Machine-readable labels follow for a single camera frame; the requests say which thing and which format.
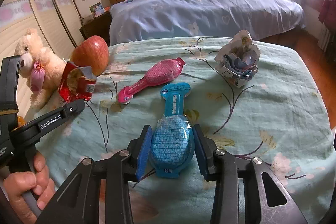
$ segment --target photo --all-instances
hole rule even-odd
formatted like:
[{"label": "photo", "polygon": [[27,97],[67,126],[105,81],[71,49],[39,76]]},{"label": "photo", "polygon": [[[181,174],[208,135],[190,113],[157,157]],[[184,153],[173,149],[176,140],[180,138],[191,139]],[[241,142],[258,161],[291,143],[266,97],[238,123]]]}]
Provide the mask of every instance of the photo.
[{"label": "photo", "polygon": [[101,5],[100,2],[96,3],[95,5],[92,5],[90,7],[90,11],[93,15],[94,18],[102,15],[103,13],[105,13],[105,9],[103,8],[103,6]]}]

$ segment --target apple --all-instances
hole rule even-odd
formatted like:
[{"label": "apple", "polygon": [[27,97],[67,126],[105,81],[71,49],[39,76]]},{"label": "apple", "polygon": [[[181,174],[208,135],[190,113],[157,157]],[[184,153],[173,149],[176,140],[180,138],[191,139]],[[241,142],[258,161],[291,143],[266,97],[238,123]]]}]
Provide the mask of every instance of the apple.
[{"label": "apple", "polygon": [[79,67],[90,66],[94,75],[101,75],[109,63],[109,49],[104,39],[94,35],[75,48],[70,61]]}]

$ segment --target human hand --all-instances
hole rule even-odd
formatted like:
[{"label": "human hand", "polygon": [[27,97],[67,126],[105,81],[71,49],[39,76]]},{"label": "human hand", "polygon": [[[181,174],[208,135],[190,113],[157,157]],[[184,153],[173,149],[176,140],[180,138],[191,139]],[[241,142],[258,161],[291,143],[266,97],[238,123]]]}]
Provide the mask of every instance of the human hand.
[{"label": "human hand", "polygon": [[39,151],[34,157],[34,167],[36,174],[32,172],[12,173],[3,182],[9,203],[24,224],[33,224],[37,218],[29,209],[22,194],[32,189],[36,195],[40,196],[37,206],[43,210],[55,193],[55,184],[49,178],[45,158]]}]

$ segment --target blue plastic package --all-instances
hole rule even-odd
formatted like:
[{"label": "blue plastic package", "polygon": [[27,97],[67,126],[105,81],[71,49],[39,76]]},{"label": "blue plastic package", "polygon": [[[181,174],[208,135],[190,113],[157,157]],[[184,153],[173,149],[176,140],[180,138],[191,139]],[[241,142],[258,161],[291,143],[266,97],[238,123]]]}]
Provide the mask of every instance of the blue plastic package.
[{"label": "blue plastic package", "polygon": [[178,178],[194,155],[194,135],[188,119],[183,116],[184,97],[190,93],[187,83],[168,84],[161,89],[166,99],[164,118],[153,133],[150,162],[156,175]]}]

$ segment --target crumpled paper ball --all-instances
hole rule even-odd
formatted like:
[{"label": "crumpled paper ball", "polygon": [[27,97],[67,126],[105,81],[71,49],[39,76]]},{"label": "crumpled paper ball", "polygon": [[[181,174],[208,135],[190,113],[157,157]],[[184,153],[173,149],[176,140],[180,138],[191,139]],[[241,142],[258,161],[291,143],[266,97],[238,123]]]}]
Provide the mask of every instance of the crumpled paper ball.
[{"label": "crumpled paper ball", "polygon": [[229,82],[240,88],[258,71],[260,50],[253,44],[247,30],[241,30],[224,45],[215,57],[218,65],[215,69]]}]

